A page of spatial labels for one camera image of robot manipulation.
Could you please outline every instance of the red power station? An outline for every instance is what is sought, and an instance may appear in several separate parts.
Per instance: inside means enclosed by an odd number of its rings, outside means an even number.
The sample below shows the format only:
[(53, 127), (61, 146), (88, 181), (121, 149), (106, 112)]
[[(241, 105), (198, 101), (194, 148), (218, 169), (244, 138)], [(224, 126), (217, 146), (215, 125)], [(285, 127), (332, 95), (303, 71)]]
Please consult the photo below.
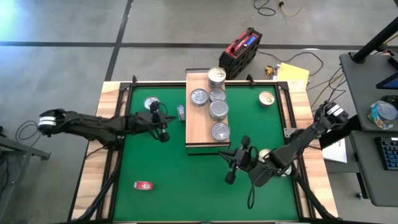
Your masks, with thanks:
[(221, 54), (219, 67), (224, 68), (226, 79), (234, 79), (256, 56), (262, 34), (249, 27)]

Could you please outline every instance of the green table surface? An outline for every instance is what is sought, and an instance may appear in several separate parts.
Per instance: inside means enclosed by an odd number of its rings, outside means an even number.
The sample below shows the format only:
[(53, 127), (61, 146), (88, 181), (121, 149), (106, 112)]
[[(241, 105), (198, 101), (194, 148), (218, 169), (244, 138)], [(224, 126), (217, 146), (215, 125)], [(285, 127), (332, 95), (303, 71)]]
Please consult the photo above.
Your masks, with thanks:
[[(259, 150), (284, 144), (277, 102), (263, 108), (262, 91), (275, 94), (274, 86), (227, 86), (231, 149), (242, 136)], [(185, 105), (185, 87), (135, 87), (131, 112), (144, 110), (144, 100), (157, 96), (170, 115)], [(188, 156), (185, 123), (171, 122), (170, 140), (161, 143), (149, 133), (128, 136), (123, 152), (114, 221), (249, 221), (297, 220), (289, 177), (274, 177), (256, 187), (254, 208), (247, 208), (251, 186), (248, 174), (239, 170), (233, 185), (224, 177), (228, 164), (219, 155)], [(137, 180), (154, 184), (150, 191), (134, 189)]]

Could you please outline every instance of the keyboard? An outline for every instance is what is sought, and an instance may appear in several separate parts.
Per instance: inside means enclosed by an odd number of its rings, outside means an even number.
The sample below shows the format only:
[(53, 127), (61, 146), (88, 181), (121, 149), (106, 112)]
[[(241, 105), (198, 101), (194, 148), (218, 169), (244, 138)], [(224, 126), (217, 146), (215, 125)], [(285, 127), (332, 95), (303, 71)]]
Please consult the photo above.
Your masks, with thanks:
[(385, 170), (398, 170), (398, 138), (375, 139)]

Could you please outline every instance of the gray floor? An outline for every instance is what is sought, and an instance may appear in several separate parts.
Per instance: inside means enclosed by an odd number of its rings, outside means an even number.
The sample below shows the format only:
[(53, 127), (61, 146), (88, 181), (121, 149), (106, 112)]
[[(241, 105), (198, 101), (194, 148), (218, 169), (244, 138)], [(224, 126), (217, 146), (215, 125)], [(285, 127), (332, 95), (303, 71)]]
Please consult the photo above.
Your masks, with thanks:
[[(0, 41), (115, 42), (127, 0), (0, 1)], [(287, 0), (289, 12), (301, 1)], [(277, 1), (269, 6), (277, 9)], [(309, 1), (302, 13), (287, 18), (277, 10), (262, 17), (252, 0), (135, 0), (123, 42), (216, 43), (234, 40), (247, 27), (264, 34), (262, 44), (363, 45), (397, 15), (391, 0)], [(112, 80), (182, 80), (186, 68), (218, 64), (223, 49), (121, 48)], [(0, 124), (13, 139), (17, 127), (48, 109), (94, 114), (113, 48), (0, 47)], [(288, 59), (301, 50), (262, 50)], [(329, 79), (347, 51), (313, 50), (323, 69), (309, 87)], [(257, 55), (238, 78), (264, 77), (278, 61)], [(302, 55), (292, 65), (315, 71), (319, 62)], [(313, 103), (323, 86), (308, 92)], [(324, 92), (313, 109), (327, 99)], [(355, 114), (349, 92), (336, 100)], [(10, 214), (10, 221), (54, 223), (67, 219), (87, 141), (59, 134), (42, 137), (37, 148), (52, 152), (49, 161), (32, 159)], [(348, 220), (396, 223), (398, 208), (377, 208), (356, 200), (355, 176), (330, 175), (340, 216)]]

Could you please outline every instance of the white paper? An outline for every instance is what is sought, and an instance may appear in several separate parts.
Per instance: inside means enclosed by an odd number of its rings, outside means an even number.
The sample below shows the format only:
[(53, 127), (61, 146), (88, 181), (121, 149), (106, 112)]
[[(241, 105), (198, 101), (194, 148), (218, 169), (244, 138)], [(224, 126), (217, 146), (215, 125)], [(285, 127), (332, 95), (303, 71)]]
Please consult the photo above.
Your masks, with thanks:
[(340, 139), (322, 150), (323, 158), (331, 161), (347, 163), (346, 143)]

